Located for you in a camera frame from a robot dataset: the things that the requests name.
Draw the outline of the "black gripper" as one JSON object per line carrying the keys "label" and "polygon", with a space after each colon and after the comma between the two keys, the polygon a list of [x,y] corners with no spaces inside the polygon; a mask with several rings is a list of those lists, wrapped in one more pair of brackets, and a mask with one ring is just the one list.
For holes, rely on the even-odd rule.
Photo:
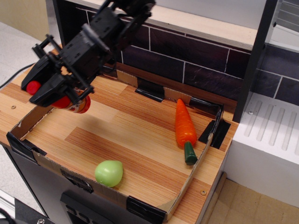
{"label": "black gripper", "polygon": [[35,105],[66,107],[77,104],[93,92],[91,82],[116,52],[116,26],[84,24],[63,48],[52,36],[33,47],[39,60],[21,83],[21,89]]}

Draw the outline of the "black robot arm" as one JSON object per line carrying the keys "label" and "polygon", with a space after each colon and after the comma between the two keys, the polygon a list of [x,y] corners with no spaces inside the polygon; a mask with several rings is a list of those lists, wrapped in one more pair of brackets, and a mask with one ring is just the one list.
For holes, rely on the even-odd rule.
{"label": "black robot arm", "polygon": [[63,97],[75,105],[83,101],[94,92],[91,82],[131,44],[154,5],[153,0],[106,0],[64,47],[47,35],[33,47],[39,60],[21,83],[21,89],[31,94],[29,101],[42,107]]}

